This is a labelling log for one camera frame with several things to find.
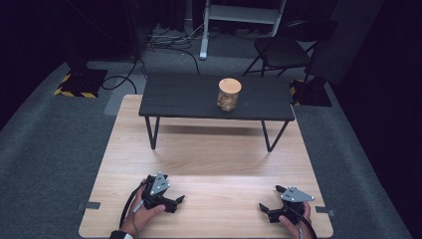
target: cork lid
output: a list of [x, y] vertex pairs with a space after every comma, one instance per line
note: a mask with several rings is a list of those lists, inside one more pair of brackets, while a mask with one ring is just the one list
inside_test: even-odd
[[233, 78], [225, 78], [221, 80], [218, 84], [218, 87], [221, 91], [227, 94], [237, 94], [242, 89], [242, 85], [240, 84], [240, 82]]

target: gray carpet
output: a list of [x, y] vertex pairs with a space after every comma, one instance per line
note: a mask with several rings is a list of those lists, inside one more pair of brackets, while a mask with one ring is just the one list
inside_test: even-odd
[[[239, 76], [255, 57], [253, 42], [238, 37], [211, 39], [206, 61], [198, 60], [199, 45], [194, 41], [188, 51], [204, 75]], [[196, 74], [195, 62], [182, 52], [147, 50], [142, 60], [149, 73]], [[124, 75], [131, 66], [129, 61], [89, 63], [108, 70], [108, 77]], [[90, 197], [117, 106], [133, 87], [124, 83], [113, 92], [100, 90], [97, 99], [53, 96], [68, 70], [64, 64], [54, 71], [0, 132], [0, 238], [81, 238], [84, 212], [78, 205]], [[282, 81], [303, 75], [287, 71]], [[140, 64], [131, 79], [140, 94], [145, 81]], [[329, 86], [325, 89], [331, 108], [294, 110], [325, 205], [335, 214], [332, 238], [411, 238], [335, 96]]]

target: black chair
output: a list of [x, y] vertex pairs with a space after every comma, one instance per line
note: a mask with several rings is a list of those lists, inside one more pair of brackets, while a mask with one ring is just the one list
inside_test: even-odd
[[[327, 21], [293, 21], [279, 29], [274, 37], [258, 38], [254, 42], [255, 49], [258, 52], [257, 58], [243, 73], [264, 72], [281, 70], [281, 75], [288, 69], [310, 67], [313, 62], [314, 54], [309, 56], [318, 42], [328, 40], [336, 28], [336, 22]], [[304, 49], [299, 42], [312, 43], [310, 47]], [[262, 68], [259, 71], [250, 71], [251, 68], [261, 59]], [[306, 70], [305, 82], [308, 80], [309, 71]]]

